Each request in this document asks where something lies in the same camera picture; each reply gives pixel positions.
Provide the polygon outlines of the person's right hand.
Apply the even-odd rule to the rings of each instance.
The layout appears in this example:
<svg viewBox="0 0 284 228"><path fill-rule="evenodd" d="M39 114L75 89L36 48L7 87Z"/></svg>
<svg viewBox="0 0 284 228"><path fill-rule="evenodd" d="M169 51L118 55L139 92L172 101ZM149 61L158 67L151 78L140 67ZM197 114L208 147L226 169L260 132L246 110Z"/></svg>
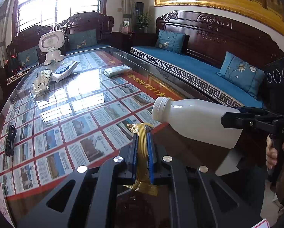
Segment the person's right hand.
<svg viewBox="0 0 284 228"><path fill-rule="evenodd" d="M267 137L266 142L266 166L268 169L273 169L278 162L278 151L273 147L273 142L269 136Z"/></svg>

